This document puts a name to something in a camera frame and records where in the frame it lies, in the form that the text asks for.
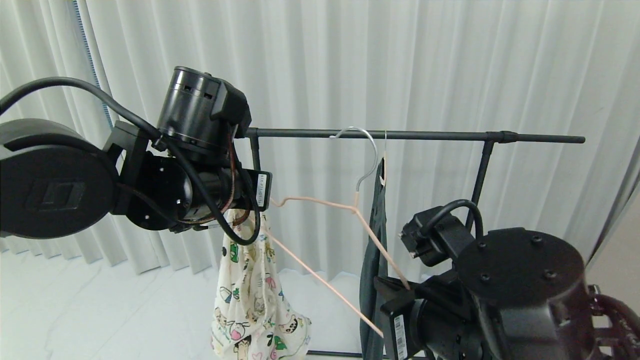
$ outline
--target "white label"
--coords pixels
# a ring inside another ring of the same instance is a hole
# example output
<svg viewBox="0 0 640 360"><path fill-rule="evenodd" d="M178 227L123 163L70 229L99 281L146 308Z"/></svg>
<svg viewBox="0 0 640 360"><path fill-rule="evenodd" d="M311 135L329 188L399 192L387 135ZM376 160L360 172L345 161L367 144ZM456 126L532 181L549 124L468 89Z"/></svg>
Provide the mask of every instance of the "white label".
<svg viewBox="0 0 640 360"><path fill-rule="evenodd" d="M394 319L394 327L396 328L398 360L404 360L409 356L406 350L406 336L404 335L404 316L400 315Z"/></svg>
<svg viewBox="0 0 640 360"><path fill-rule="evenodd" d="M259 207L264 206L264 193L267 190L267 174L258 175L258 188L255 191L255 200Z"/></svg>

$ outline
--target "curtain fold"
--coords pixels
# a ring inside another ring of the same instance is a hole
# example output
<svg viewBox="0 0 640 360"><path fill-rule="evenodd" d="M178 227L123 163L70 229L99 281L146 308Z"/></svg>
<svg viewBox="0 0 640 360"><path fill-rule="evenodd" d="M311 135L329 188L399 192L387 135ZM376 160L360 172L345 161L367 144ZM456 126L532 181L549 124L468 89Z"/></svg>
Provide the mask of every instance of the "curtain fold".
<svg viewBox="0 0 640 360"><path fill-rule="evenodd" d="M586 136L583 145L497 144L479 207L487 230L524 226L590 257L640 137L640 4L440 1L3 1L0 93L43 76L94 77L155 124L174 66L210 72L242 90L253 126L499 131ZM91 62L85 47L93 58ZM31 95L2 121L43 117L101 146L101 103L77 90ZM481 143L377 141L387 147L387 227L469 198ZM237 142L250 166L248 142ZM260 139L272 194L351 203L374 161L364 140ZM368 212L372 181L361 187ZM348 213L294 203L269 210L273 232L316 270L359 273L366 236ZM464 211L454 213L464 217ZM42 245L0 249L87 261L128 259L135 271L216 266L222 233L147 232L108 216ZM389 248L410 278L432 274ZM290 259L281 266L299 269Z"/></svg>

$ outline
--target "clothing rack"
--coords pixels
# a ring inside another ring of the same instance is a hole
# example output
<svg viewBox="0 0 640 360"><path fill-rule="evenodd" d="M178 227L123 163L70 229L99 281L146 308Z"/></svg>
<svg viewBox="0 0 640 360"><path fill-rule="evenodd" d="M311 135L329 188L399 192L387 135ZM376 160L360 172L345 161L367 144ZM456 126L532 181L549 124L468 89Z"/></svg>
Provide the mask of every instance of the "clothing rack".
<svg viewBox="0 0 640 360"><path fill-rule="evenodd" d="M246 132L246 137L251 141L251 154L253 158L253 168L260 168L260 142L259 138L329 138L336 135L340 130L331 129L261 129L258 127L250 127ZM489 159L493 152L493 146L496 143L513 143L513 142L545 142L545 143L584 143L583 136L565 136L565 135L532 135L518 134L512 131L487 131L484 133L468 133L468 132L452 132L452 131L369 131L374 139L387 140L448 140L448 141L479 141L484 142L482 156L480 157L480 165L476 175L476 183L474 191L471 195L471 201L478 203L480 193L484 185L486 169L489 166ZM346 131L340 138L367 138L367 136L359 131ZM467 229L472 227L471 212L467 214L465 225ZM308 355L323 356L341 356L341 357L362 357L358 353L345 353L333 351L309 350Z"/></svg>

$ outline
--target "white marble floor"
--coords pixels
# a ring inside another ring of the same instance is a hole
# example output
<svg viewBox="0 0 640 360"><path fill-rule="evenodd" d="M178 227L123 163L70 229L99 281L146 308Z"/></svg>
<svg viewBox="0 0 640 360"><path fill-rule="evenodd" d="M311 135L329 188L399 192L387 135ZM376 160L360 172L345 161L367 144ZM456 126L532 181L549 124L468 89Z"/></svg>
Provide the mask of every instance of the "white marble floor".
<svg viewBox="0 0 640 360"><path fill-rule="evenodd" d="M126 262L88 265L29 252L5 252L0 262L2 360L215 359L217 269L135 275ZM281 277L293 307L314 321L312 349L359 352L358 318L347 306L309 275ZM357 306L357 277L332 284Z"/></svg>

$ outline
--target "hanger hook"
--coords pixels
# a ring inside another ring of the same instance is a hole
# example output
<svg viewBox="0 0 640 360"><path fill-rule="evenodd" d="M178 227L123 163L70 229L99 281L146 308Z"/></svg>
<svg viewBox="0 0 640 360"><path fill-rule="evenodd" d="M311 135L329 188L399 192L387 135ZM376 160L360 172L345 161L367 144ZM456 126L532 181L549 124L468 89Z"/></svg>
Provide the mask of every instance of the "hanger hook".
<svg viewBox="0 0 640 360"><path fill-rule="evenodd" d="M371 134L369 134L368 131L366 131L365 129L362 129L360 127L356 127L356 126L345 127L344 129L340 130L340 132L338 132L336 135L331 135L329 137L332 138L332 139L338 139L347 130L357 130L357 131L359 131L361 133L364 133L365 135L367 135L367 137L369 138L369 141L371 142L371 145L373 146L373 153L374 153L373 166L371 167L371 170L368 171L368 173L364 174L364 176L362 176L358 180L358 183L356 184L356 192L359 192L360 191L360 183L362 183L362 181L364 179L366 179L371 174L373 174L374 171L376 171L376 166L378 165L378 147L376 146L376 142L373 141L373 136L371 136Z"/></svg>

